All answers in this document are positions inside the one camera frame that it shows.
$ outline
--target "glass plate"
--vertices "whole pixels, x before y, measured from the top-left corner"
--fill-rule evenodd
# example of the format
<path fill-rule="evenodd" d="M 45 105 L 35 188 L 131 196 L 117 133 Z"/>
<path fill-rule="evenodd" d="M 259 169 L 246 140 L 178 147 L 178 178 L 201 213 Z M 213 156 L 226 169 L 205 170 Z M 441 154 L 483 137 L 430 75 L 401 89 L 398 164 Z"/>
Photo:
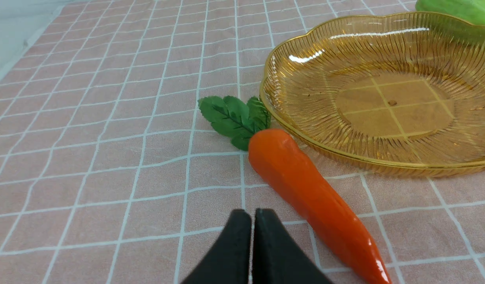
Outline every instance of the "glass plate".
<path fill-rule="evenodd" d="M 485 27 L 439 13 L 331 20 L 277 46 L 260 97 L 334 160 L 392 176 L 485 169 Z"/>

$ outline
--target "plate rim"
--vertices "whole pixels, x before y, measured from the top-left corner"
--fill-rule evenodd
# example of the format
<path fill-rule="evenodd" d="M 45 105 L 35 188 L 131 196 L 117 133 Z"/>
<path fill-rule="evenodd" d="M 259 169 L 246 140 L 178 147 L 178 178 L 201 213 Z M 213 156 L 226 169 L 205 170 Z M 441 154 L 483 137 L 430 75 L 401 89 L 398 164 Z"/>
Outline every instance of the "plate rim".
<path fill-rule="evenodd" d="M 393 167 L 393 168 L 405 168 L 405 169 L 414 169 L 414 170 L 447 170 L 447 169 L 467 169 L 467 168 L 479 168 L 479 167 L 485 167 L 485 160 L 482 161 L 477 161 L 477 162 L 466 162 L 466 163 L 455 163 L 455 164 L 423 164 L 423 163 L 405 163 L 405 162 L 393 162 L 393 161 L 387 161 L 387 160 L 379 160 L 379 159 L 374 159 L 374 158 L 368 158 L 365 156 L 360 156 L 360 155 L 355 155 L 352 153 L 348 153 L 346 151 L 340 151 L 338 149 L 326 146 L 322 143 L 317 142 L 316 140 L 313 140 L 311 137 L 308 135 L 305 135 L 301 131 L 297 130 L 295 127 L 291 126 L 287 122 L 284 121 L 271 107 L 271 105 L 266 101 L 264 98 L 265 96 L 265 91 L 264 91 L 264 85 L 268 79 L 267 70 L 269 70 L 269 63 L 272 59 L 272 56 L 275 54 L 275 51 L 278 50 L 282 45 L 285 45 L 286 43 L 292 42 L 294 40 L 298 40 L 300 38 L 305 38 L 308 37 L 310 34 L 312 34 L 315 30 L 319 29 L 320 27 L 327 25 L 329 23 L 339 21 L 342 19 L 348 19 L 348 18 L 369 18 L 369 19 L 383 19 L 383 18 L 390 18 L 390 17 L 395 17 L 399 15 L 413 15 L 413 14 L 432 14 L 432 15 L 437 15 L 439 17 L 444 17 L 444 18 L 450 18 L 450 19 L 455 19 L 458 20 L 459 22 L 462 22 L 463 24 L 470 26 L 470 27 L 479 27 L 479 28 L 485 28 L 485 25 L 475 25 L 472 24 L 462 18 L 458 18 L 456 16 L 452 16 L 449 14 L 444 14 L 444 13 L 439 13 L 435 11 L 406 11 L 402 13 L 394 13 L 394 14 L 388 14 L 385 16 L 376 16 L 376 15 L 352 15 L 352 16 L 343 16 L 343 17 L 338 17 L 338 18 L 333 18 L 331 20 L 325 21 L 323 23 L 320 23 L 313 27 L 310 31 L 308 31 L 305 34 L 295 36 L 293 38 L 290 38 L 288 40 L 285 40 L 282 43 L 279 43 L 277 46 L 275 46 L 272 51 L 269 53 L 265 60 L 265 65 L 264 65 L 264 74 L 262 81 L 260 82 L 260 100 L 263 102 L 265 108 L 269 111 L 269 113 L 272 115 L 272 117 L 278 122 L 278 124 L 281 124 L 284 128 L 286 128 L 288 131 L 292 133 L 292 135 L 298 136 L 302 140 L 306 140 L 307 143 L 313 144 L 315 147 L 318 147 L 320 149 L 323 149 L 325 151 L 328 151 L 330 153 L 336 154 L 338 156 L 342 156 L 345 158 L 348 158 L 350 160 L 356 160 L 359 162 L 363 163 L 368 163 L 368 164 L 373 164 L 373 165 L 379 165 L 379 166 L 385 166 L 385 167 Z"/>

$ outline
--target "carrot leaves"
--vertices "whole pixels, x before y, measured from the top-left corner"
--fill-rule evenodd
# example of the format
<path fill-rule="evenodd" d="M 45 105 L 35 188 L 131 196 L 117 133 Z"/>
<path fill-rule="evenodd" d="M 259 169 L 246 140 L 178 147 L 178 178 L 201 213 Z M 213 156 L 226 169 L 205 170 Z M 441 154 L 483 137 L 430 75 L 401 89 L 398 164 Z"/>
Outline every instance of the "carrot leaves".
<path fill-rule="evenodd" d="M 231 138 L 232 145 L 242 151 L 247 151 L 253 134 L 270 127 L 269 112 L 257 97 L 247 104 L 232 96 L 204 97 L 199 99 L 198 107 L 212 128 Z"/>

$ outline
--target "toy carrot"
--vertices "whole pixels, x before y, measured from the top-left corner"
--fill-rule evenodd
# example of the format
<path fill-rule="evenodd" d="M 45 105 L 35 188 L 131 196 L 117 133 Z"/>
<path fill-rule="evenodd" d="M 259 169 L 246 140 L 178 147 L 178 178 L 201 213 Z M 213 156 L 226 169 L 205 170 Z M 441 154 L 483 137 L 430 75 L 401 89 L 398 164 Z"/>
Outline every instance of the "toy carrot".
<path fill-rule="evenodd" d="M 247 150 L 253 169 L 305 218 L 334 254 L 369 284 L 391 284 L 374 239 L 310 158 L 285 131 L 267 129 L 270 116 L 257 98 L 206 97 L 202 115 L 232 144 Z"/>

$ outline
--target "pink tablecloth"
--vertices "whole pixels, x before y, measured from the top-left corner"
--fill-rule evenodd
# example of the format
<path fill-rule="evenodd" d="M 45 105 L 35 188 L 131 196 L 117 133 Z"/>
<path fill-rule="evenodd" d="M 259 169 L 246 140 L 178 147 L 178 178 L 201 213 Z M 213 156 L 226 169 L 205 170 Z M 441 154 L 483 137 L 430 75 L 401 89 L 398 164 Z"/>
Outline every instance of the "pink tablecloth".
<path fill-rule="evenodd" d="M 0 82 L 0 284 L 178 283 L 234 208 L 277 211 L 336 284 L 361 283 L 196 109 L 257 95 L 272 47 L 406 0 L 96 0 Z M 485 172 L 391 179 L 308 150 L 394 283 L 485 283 Z"/>

